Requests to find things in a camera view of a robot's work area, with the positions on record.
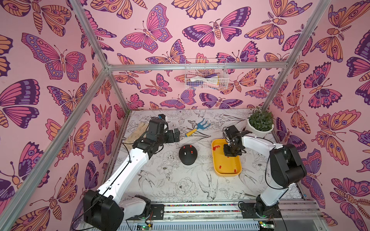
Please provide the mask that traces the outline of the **black round screw base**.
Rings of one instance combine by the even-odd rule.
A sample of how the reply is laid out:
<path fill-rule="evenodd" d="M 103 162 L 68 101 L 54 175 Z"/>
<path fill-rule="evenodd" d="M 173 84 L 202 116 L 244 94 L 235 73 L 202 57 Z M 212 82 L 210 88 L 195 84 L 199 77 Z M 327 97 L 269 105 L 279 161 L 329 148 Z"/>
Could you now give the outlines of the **black round screw base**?
<path fill-rule="evenodd" d="M 194 164 L 197 157 L 198 157 L 198 152 L 197 152 L 197 149 L 195 148 L 195 146 L 191 145 L 192 148 L 189 148 L 189 145 L 190 144 L 183 145 L 180 148 L 179 153 L 178 153 L 178 156 L 179 156 L 181 162 L 186 166 L 190 166 L 190 165 Z"/>

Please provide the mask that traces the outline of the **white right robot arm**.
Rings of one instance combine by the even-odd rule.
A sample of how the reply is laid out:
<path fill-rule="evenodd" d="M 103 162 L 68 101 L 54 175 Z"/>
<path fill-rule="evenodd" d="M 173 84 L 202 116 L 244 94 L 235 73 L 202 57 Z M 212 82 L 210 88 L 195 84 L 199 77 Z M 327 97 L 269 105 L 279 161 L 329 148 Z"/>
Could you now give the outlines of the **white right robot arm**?
<path fill-rule="evenodd" d="M 266 180 L 267 189 L 257 196 L 257 206 L 269 208 L 277 205 L 290 185 L 307 176 L 306 168 L 294 145 L 274 143 L 257 137 L 251 131 L 239 131 L 235 126 L 223 128 L 223 134 L 226 139 L 225 156 L 241 156 L 249 148 L 268 159 L 271 180 Z"/>

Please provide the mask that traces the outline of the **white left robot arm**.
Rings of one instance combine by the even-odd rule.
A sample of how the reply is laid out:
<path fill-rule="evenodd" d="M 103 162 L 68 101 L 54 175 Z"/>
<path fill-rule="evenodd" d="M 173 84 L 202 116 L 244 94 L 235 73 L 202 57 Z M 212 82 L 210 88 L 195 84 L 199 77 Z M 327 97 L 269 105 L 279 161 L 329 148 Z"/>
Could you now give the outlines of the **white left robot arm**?
<path fill-rule="evenodd" d="M 128 157 L 111 177 L 96 191 L 89 190 L 83 197 L 84 222 L 101 231 L 116 231 L 124 220 L 132 217 L 147 219 L 151 215 L 151 201 L 140 195 L 121 204 L 131 181 L 142 167 L 166 143 L 180 140 L 178 129 L 170 130 L 164 114 L 152 117 L 148 127 L 132 144 Z"/>

